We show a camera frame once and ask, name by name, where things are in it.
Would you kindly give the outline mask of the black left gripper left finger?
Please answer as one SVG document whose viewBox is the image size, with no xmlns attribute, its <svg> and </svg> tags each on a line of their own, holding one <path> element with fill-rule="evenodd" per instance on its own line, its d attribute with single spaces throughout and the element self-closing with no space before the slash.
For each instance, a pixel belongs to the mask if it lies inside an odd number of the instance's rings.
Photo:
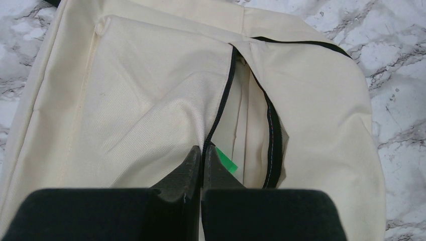
<svg viewBox="0 0 426 241">
<path fill-rule="evenodd" d="M 198 240 L 201 151 L 150 188 L 42 189 L 4 240 Z"/>
</svg>

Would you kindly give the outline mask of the green marker pen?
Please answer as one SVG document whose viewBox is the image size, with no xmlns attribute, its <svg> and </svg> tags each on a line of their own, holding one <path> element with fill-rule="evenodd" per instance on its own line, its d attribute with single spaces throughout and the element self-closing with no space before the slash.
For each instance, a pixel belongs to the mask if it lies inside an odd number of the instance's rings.
<svg viewBox="0 0 426 241">
<path fill-rule="evenodd" d="M 216 152 L 218 154 L 221 164 L 231 173 L 234 174 L 238 169 L 238 166 L 228 158 L 218 147 L 216 147 Z"/>
</svg>

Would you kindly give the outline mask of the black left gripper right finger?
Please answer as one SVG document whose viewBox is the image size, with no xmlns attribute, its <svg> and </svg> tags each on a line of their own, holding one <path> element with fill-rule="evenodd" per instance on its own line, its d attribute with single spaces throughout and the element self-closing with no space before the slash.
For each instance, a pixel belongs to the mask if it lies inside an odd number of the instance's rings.
<svg viewBox="0 0 426 241">
<path fill-rule="evenodd" d="M 335 204 L 319 190 L 251 189 L 206 150 L 201 219 L 206 240 L 346 240 Z"/>
</svg>

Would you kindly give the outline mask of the cream canvas backpack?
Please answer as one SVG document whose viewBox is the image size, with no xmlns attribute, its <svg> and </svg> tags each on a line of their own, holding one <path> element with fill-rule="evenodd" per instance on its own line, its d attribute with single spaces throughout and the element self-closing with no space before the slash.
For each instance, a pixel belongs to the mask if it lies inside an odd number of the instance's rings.
<svg viewBox="0 0 426 241">
<path fill-rule="evenodd" d="M 215 144 L 248 188 L 313 189 L 383 240 L 365 77 L 300 18 L 220 1 L 62 1 L 24 88 L 1 235 L 45 188 L 149 187 Z"/>
</svg>

